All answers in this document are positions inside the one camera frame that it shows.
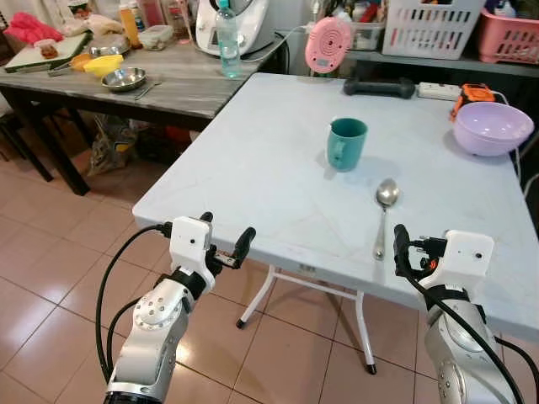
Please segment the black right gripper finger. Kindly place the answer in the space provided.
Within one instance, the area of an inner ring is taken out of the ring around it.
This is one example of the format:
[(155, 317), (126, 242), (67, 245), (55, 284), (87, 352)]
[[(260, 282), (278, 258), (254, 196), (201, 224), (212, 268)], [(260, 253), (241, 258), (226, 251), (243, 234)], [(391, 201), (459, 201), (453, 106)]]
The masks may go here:
[(397, 224), (393, 227), (393, 261), (394, 273), (397, 276), (409, 276), (411, 263), (409, 262), (408, 250), (411, 237), (407, 227)]

